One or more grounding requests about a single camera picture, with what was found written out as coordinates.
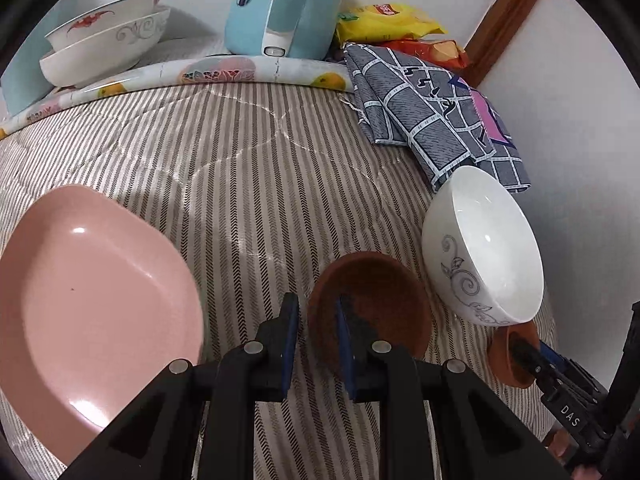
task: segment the stacked bowls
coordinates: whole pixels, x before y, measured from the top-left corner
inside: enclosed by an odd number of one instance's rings
[[[170,9],[159,1],[118,0],[52,30],[53,51],[40,59],[44,77],[81,88],[131,68],[164,32]]]

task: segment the wooden door frame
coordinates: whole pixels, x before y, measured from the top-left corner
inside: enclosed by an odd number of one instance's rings
[[[526,20],[537,0],[496,0],[467,43],[471,65],[462,77],[477,87]]]

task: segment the folded cloth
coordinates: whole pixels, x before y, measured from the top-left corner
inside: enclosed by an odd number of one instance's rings
[[[434,190],[473,164],[509,192],[530,186],[518,150],[491,103],[452,72],[389,48],[348,43],[347,102],[374,144],[409,146]]]

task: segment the striped mattress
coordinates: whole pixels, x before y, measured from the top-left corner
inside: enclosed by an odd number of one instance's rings
[[[492,329],[452,315],[431,290],[420,229],[431,195],[411,152],[370,145],[340,92],[269,83],[149,89],[59,112],[0,142],[0,250],[39,196],[83,184],[117,200],[180,251],[209,314],[219,358],[276,316],[284,292],[302,323],[289,397],[258,403],[255,477],[363,480],[378,476],[375,404],[352,404],[318,364],[306,298],[321,271],[353,251],[398,259],[433,300],[425,359],[468,363],[539,438],[552,416],[535,386],[499,384],[488,368]],[[555,346],[548,301],[536,323]],[[64,466],[4,396],[7,439],[34,479]]]

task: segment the brown bowl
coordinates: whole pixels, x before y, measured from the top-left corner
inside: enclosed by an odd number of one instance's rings
[[[538,329],[533,321],[518,325],[501,326],[494,332],[494,340],[487,352],[489,367],[498,380],[507,386],[516,388],[529,388],[535,377],[517,364],[509,351],[509,340],[518,335],[530,345],[540,350],[540,338]]]
[[[354,312],[369,321],[380,339],[424,357],[431,339],[431,305],[422,283],[391,256],[351,253],[322,272],[308,301],[313,345],[334,374],[340,376],[335,303],[341,294],[351,296]]]

